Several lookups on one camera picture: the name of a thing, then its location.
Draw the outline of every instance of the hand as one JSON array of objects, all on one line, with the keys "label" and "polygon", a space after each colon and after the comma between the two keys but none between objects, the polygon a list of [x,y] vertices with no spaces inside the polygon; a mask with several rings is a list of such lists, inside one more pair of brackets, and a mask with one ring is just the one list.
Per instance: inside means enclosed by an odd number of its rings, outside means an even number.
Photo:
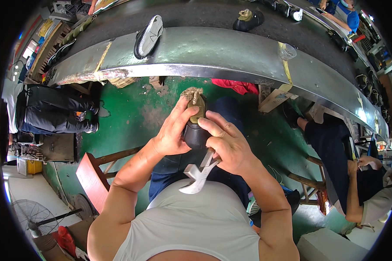
[{"label": "hand", "polygon": [[358,164],[357,160],[347,160],[347,169],[348,175],[351,177],[352,175],[357,175]]},{"label": "hand", "polygon": [[367,166],[368,164],[372,163],[375,159],[371,156],[363,155],[358,159],[358,166]]},{"label": "hand", "polygon": [[335,18],[332,14],[329,14],[329,13],[322,13],[322,15],[324,17],[328,18],[329,20],[334,20],[334,18]]},{"label": "hand", "polygon": [[180,97],[176,106],[166,118],[156,137],[153,138],[154,149],[161,155],[183,154],[190,150],[184,142],[181,133],[191,116],[199,111],[198,106],[192,106],[187,109],[184,96]]},{"label": "hand", "polygon": [[324,11],[326,8],[326,1],[325,2],[321,1],[321,3],[319,3],[319,8],[321,8],[321,10]]},{"label": "hand", "polygon": [[207,130],[210,137],[206,146],[215,149],[214,158],[219,155],[222,159],[218,167],[244,177],[251,173],[254,167],[261,164],[260,160],[251,152],[244,135],[234,124],[227,122],[219,113],[207,111],[205,118],[199,118],[198,124]]},{"label": "hand", "polygon": [[94,6],[92,5],[92,6],[90,6],[90,9],[89,9],[89,15],[93,15],[93,13],[94,13]]}]

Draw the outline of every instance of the yellow basket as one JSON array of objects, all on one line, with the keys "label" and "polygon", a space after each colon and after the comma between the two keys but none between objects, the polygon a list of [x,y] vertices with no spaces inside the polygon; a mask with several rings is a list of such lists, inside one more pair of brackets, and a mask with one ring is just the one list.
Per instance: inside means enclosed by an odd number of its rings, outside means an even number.
[{"label": "yellow basket", "polygon": [[28,160],[28,174],[36,174],[42,172],[42,161],[38,160]]}]

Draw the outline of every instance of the face mask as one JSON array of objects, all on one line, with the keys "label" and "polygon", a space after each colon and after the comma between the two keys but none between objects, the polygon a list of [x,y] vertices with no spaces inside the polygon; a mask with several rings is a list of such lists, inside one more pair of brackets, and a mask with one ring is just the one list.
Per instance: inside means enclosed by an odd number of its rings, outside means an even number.
[{"label": "face mask", "polygon": [[347,4],[344,0],[340,0],[341,4],[344,5],[347,8],[352,8],[353,6],[350,6],[349,4]]}]

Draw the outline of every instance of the wooden stool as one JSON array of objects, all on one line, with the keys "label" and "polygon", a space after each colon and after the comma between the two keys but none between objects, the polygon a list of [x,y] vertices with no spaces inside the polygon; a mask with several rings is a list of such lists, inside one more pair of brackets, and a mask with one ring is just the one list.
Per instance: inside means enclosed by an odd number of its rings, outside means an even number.
[{"label": "wooden stool", "polygon": [[[304,204],[304,205],[319,206],[319,210],[324,215],[326,215],[327,209],[325,206],[325,202],[327,201],[327,196],[326,196],[325,175],[323,172],[322,160],[317,159],[315,157],[311,157],[311,156],[308,156],[307,160],[319,165],[319,170],[321,172],[322,181],[310,180],[310,179],[307,179],[305,177],[301,177],[301,176],[293,174],[293,173],[289,174],[289,178],[296,180],[296,181],[299,181],[302,184],[305,199],[301,199],[300,203]],[[313,191],[308,194],[308,191],[306,190],[306,186],[312,187]],[[309,199],[313,194],[316,194],[317,199]]]},{"label": "wooden stool", "polygon": [[[86,195],[92,202],[94,208],[100,213],[102,212],[103,205],[105,204],[107,194],[109,193],[110,185],[106,179],[115,177],[109,173],[118,159],[128,157],[140,151],[141,147],[134,149],[127,149],[110,155],[94,158],[91,153],[86,152],[80,161],[77,168],[76,175],[82,185]],[[110,162],[109,166],[104,172],[99,168],[99,165]]]}]

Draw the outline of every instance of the person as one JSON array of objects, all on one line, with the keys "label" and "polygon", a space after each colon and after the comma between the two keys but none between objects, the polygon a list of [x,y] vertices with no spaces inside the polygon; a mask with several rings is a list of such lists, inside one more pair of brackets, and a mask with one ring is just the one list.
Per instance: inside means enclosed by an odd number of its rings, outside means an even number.
[{"label": "person", "polygon": [[[392,169],[379,159],[361,156],[348,159],[346,140],[350,131],[344,121],[324,113],[323,124],[308,122],[284,102],[284,115],[289,125],[300,127],[324,165],[328,199],[350,222],[367,224],[384,217],[392,208]],[[359,167],[369,165],[368,170]]]},{"label": "person", "polygon": [[89,9],[89,15],[93,15],[93,13],[94,13],[94,7],[96,6],[96,2],[97,2],[97,0],[92,0],[92,5],[90,6],[90,9]]},{"label": "person", "polygon": [[353,0],[321,0],[319,7],[326,12],[322,13],[324,17],[334,21],[349,33],[357,31],[360,19],[354,9]]},{"label": "person", "polygon": [[5,79],[2,99],[7,103],[9,143],[18,131],[34,134],[92,133],[98,123],[82,122],[69,117],[69,111],[97,114],[99,107],[80,97],[66,95],[57,89],[40,84],[23,84]]},{"label": "person", "polygon": [[[222,161],[199,193],[178,190],[190,181],[180,172],[182,160],[200,152],[191,150],[181,136],[189,118],[199,111],[187,104],[180,97],[157,136],[117,173],[103,210],[89,229],[90,259],[299,260],[290,205],[279,183],[251,152],[234,113],[226,115],[234,123],[213,111],[198,120],[212,135],[206,146]],[[137,193],[150,175],[151,202],[135,216]],[[262,210],[258,234],[245,209],[250,188]]]}]

